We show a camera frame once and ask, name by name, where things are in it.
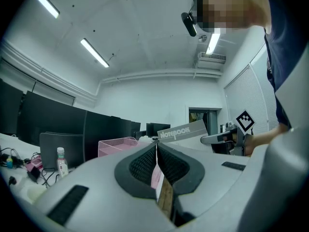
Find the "computer monitor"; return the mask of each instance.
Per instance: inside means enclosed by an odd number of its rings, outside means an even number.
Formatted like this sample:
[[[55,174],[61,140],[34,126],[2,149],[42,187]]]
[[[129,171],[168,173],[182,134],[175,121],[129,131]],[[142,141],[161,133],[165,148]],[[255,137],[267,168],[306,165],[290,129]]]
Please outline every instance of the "computer monitor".
[[[98,142],[129,137],[131,121],[117,117],[86,113],[84,125],[84,158],[86,161],[98,157]]]
[[[158,131],[166,130],[169,128],[170,128],[170,125],[168,124],[147,123],[146,124],[146,136],[157,137]]]
[[[147,123],[146,124],[146,136],[147,137],[153,137],[154,135],[154,125],[153,123]]]
[[[83,134],[86,110],[27,92],[17,123],[20,140],[39,146],[40,134],[47,131]]]
[[[154,123],[154,131],[153,134],[155,134],[156,136],[158,136],[158,131],[162,131],[162,130],[166,130],[170,128],[170,125],[168,124],[156,124]]]
[[[0,133],[17,134],[17,118],[23,91],[0,79]]]
[[[146,131],[137,131],[134,133],[134,138],[138,141],[141,137],[146,135]]]
[[[64,148],[64,157],[69,168],[78,167],[84,162],[83,135],[41,133],[40,151],[43,168],[57,170],[57,148]]]
[[[134,137],[134,134],[138,131],[140,131],[140,123],[131,121],[131,137]]]

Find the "ceiling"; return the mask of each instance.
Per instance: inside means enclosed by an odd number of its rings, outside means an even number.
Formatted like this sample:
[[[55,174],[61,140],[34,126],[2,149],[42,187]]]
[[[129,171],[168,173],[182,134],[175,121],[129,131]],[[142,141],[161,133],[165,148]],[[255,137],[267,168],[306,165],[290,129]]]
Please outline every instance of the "ceiling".
[[[206,45],[190,37],[181,13],[191,0],[50,0],[60,11],[53,18],[36,0],[26,1],[33,30],[44,28],[36,40],[50,44],[53,56],[64,59],[88,75],[104,79],[160,69],[193,68],[194,57]],[[215,53],[233,57],[246,37],[246,30],[221,35]],[[87,38],[108,60],[109,68],[97,63],[80,44]]]

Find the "hand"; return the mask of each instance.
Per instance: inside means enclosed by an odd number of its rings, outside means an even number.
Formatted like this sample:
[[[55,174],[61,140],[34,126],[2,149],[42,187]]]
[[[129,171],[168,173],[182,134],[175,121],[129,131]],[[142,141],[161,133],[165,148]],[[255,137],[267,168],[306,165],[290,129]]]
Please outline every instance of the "hand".
[[[252,155],[254,148],[256,147],[254,143],[254,136],[247,134],[245,141],[245,156]]]

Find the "bottle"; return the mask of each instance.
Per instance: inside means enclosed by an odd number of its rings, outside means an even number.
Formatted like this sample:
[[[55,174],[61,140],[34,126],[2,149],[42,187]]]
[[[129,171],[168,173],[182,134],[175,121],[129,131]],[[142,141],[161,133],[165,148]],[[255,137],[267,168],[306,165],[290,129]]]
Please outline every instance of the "bottle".
[[[69,173],[68,163],[67,160],[64,159],[64,148],[57,148],[58,159],[57,159],[57,166],[58,172],[61,177],[66,176]]]

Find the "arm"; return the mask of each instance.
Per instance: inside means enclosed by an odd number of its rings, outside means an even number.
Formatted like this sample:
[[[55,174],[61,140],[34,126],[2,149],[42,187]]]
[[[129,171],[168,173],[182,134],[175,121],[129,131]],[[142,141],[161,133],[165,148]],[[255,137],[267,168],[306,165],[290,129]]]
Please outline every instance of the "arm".
[[[268,132],[248,137],[245,142],[245,148],[246,148],[245,155],[251,155],[253,150],[257,146],[269,144],[276,136],[285,133],[287,131],[288,127],[282,123],[279,123],[279,125],[276,128]]]

